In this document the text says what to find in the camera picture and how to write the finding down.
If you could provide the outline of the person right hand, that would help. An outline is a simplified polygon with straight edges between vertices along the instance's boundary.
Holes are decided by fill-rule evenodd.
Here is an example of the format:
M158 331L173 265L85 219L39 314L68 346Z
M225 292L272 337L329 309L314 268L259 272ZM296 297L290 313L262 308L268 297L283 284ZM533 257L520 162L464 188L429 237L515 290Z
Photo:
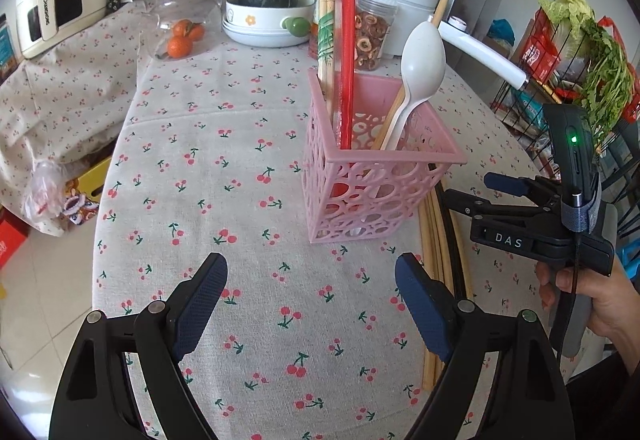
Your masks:
M592 299L588 327L608 338L620 354L630 375L639 365L639 293L614 257L608 277L590 269L578 272L576 293Z

